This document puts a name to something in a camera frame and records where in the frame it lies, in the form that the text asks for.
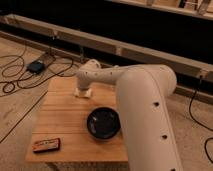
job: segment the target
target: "power adapter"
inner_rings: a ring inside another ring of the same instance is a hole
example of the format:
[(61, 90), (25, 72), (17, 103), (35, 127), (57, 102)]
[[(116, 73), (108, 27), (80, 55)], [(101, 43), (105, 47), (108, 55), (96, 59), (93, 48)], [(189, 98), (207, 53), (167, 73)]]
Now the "power adapter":
[(27, 71), (33, 74), (40, 74), (42, 71), (45, 70), (45, 65), (41, 61), (33, 61), (27, 66)]
[(43, 53), (35, 61), (27, 66), (27, 71), (33, 74), (40, 74), (55, 61), (55, 57), (48, 53)]

